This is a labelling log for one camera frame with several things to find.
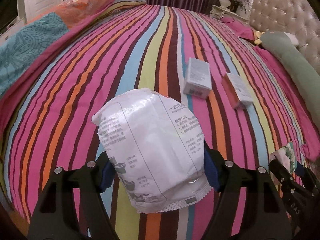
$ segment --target nightstand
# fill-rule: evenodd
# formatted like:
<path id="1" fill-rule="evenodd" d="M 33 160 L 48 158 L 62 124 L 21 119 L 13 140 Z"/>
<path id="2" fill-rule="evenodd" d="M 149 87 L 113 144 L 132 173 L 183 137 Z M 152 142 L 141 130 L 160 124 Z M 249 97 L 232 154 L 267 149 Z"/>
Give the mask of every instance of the nightstand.
<path id="1" fill-rule="evenodd" d="M 231 16 L 233 19 L 236 19 L 236 20 L 243 22 L 243 23 L 248 23 L 248 21 L 249 21 L 249 20 L 244 19 L 241 16 L 237 15 L 236 13 L 231 12 L 228 9 L 224 9 L 219 6 L 212 5 L 212 10 L 210 12 L 211 17 L 220 18 L 222 14 L 227 14 L 227 15 Z"/>

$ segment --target small cardboard box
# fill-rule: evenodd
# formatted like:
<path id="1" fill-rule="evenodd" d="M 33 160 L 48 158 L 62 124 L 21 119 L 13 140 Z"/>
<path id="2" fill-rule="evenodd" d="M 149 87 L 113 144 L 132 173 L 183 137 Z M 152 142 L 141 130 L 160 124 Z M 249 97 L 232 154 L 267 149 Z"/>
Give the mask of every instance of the small cardboard box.
<path id="1" fill-rule="evenodd" d="M 189 58 L 183 92 L 206 99 L 210 91 L 212 91 L 212 84 L 209 63 Z"/>
<path id="2" fill-rule="evenodd" d="M 240 76 L 227 73 L 222 79 L 222 85 L 233 109 L 246 109 L 253 103 L 253 98 Z"/>

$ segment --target teal patterned fabric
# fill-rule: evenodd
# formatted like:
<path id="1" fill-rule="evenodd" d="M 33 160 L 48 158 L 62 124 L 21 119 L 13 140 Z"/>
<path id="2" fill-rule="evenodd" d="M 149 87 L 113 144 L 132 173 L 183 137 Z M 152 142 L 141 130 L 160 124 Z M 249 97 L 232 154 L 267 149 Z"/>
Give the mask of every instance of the teal patterned fabric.
<path id="1" fill-rule="evenodd" d="M 23 27 L 0 47 L 0 98 L 54 41 L 68 32 L 56 13 Z"/>

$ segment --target pink pillow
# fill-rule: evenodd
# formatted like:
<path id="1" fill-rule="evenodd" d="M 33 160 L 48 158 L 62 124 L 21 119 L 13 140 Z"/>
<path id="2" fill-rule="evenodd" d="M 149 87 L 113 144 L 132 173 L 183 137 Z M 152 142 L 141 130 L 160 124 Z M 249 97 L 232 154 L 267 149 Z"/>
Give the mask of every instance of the pink pillow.
<path id="1" fill-rule="evenodd" d="M 231 30 L 233 30 L 233 32 L 237 37 L 250 40 L 250 41 L 255 40 L 254 34 L 253 34 L 254 32 L 253 28 L 249 26 L 245 26 L 241 22 L 238 22 L 237 20 L 234 20 L 232 17 L 229 17 L 229 16 L 225 16 L 221 18 L 221 21 L 225 25 L 227 25 Z"/>

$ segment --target beige headboard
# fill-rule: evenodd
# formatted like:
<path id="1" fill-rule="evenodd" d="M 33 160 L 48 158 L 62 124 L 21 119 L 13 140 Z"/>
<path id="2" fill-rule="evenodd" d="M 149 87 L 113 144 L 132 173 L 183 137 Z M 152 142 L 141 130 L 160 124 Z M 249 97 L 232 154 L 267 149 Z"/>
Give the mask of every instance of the beige headboard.
<path id="1" fill-rule="evenodd" d="M 252 0 L 250 25 L 296 35 L 298 50 L 320 75 L 320 21 L 307 0 Z"/>

